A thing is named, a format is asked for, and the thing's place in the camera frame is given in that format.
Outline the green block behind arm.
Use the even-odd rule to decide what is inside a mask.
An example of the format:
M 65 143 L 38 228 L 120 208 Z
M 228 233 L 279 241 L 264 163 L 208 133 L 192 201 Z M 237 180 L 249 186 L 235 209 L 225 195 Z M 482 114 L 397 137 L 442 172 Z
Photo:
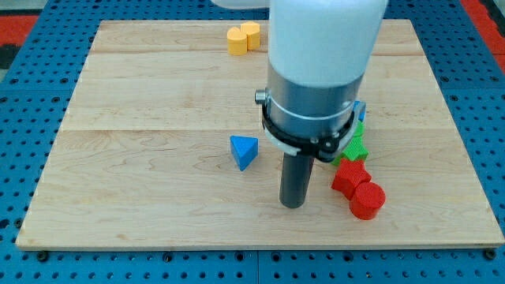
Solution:
M 357 122 L 357 127 L 355 129 L 355 132 L 354 132 L 354 137 L 359 137 L 359 136 L 362 136 L 365 132 L 365 125 L 362 121 L 358 121 Z

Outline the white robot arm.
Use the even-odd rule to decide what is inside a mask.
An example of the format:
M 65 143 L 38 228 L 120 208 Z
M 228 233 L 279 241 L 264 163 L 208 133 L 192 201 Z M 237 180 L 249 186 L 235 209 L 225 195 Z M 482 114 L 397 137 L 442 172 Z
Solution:
M 388 0 L 213 0 L 269 9 L 269 119 L 283 132 L 321 138 L 350 118 Z

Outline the blue block behind arm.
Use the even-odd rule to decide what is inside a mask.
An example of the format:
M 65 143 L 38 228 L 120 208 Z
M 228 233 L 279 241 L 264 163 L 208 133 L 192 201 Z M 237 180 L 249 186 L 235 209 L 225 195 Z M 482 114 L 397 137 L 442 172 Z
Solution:
M 366 115 L 366 103 L 356 100 L 353 105 L 353 112 L 357 115 L 359 121 L 364 122 Z

